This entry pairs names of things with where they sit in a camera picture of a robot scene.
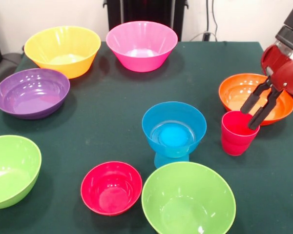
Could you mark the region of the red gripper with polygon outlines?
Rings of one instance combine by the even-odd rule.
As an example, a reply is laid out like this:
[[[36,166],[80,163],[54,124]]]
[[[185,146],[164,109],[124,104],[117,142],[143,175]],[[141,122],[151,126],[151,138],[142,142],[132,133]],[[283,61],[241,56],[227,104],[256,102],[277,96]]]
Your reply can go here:
[[[282,90],[287,91],[293,97],[293,59],[282,53],[280,48],[274,44],[264,51],[261,57],[261,67],[263,73],[268,77],[255,88],[240,109],[244,114],[249,113],[259,101],[260,95],[270,89],[266,104],[260,107],[249,121],[248,127],[252,130],[259,127],[273,110]]]

